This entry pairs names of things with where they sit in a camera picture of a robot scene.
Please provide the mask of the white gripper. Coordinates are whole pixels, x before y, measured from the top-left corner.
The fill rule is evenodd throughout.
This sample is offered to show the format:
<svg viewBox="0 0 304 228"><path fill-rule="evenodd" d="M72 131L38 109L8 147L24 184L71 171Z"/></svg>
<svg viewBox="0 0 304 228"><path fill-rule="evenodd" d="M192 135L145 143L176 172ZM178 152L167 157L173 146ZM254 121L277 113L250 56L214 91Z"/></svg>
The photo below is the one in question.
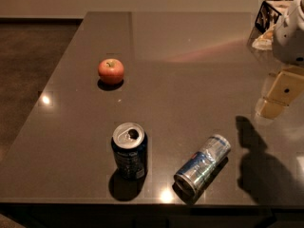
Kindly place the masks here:
<svg viewBox="0 0 304 228"><path fill-rule="evenodd" d="M278 18L273 37L273 54L284 64L304 66L304 0L293 0ZM258 115L275 119L304 91L302 70L282 70L270 81L258 100Z"/></svg>

